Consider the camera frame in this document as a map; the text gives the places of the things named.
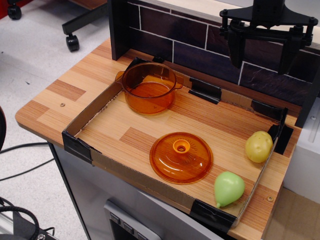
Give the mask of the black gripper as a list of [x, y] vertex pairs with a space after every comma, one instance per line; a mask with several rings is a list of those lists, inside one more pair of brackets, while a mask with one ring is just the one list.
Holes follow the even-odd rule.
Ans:
[[290, 10], [284, 0], [255, 0], [252, 6], [224, 9], [220, 35], [236, 68], [243, 63], [246, 39], [282, 43], [278, 75], [288, 74], [300, 47], [310, 46], [318, 19]]

